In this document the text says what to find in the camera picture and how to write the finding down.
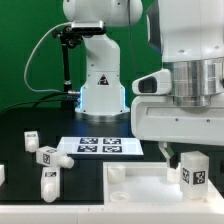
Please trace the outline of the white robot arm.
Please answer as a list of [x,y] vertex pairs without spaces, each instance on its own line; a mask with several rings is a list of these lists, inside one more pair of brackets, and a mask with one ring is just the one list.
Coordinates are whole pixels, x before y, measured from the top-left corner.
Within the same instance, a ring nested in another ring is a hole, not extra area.
[[[224,0],[64,0],[73,31],[83,36],[87,77],[76,111],[100,120],[125,112],[140,140],[224,146]],[[120,52],[106,27],[147,19],[148,42],[162,54],[161,70],[135,80],[125,107]]]

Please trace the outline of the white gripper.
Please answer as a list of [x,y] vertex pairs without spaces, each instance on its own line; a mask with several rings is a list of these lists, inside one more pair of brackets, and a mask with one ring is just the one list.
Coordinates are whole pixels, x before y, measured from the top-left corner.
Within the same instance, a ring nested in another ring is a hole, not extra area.
[[224,146],[224,95],[213,96],[208,107],[176,107],[168,96],[138,96],[131,129],[140,140],[158,141],[167,167],[177,168],[169,142]]

